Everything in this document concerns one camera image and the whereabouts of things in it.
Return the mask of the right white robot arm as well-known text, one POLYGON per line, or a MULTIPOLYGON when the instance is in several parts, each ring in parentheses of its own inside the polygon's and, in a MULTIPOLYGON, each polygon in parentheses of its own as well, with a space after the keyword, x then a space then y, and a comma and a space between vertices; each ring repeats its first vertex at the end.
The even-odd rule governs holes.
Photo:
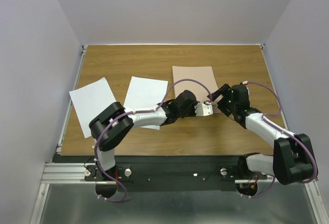
POLYGON ((308 183, 318 176, 312 143, 306 134, 295 134, 269 120, 268 115, 251 107, 248 82, 229 86, 224 84, 207 98, 227 117, 265 140, 273 155, 248 154, 236 166, 237 174, 244 179, 255 172, 277 178, 282 185, 295 182, 308 183))

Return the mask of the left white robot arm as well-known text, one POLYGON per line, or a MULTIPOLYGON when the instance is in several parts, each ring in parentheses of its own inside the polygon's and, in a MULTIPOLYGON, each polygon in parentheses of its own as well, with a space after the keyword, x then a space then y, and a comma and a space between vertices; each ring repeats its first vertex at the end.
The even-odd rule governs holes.
POLYGON ((179 118, 195 117, 202 114, 203 103, 189 90, 183 91, 175 99, 161 101, 147 110, 125 108, 114 102, 89 123, 95 139, 96 174, 102 180, 113 177, 114 152, 128 132, 133 128, 155 125, 164 126, 179 118))

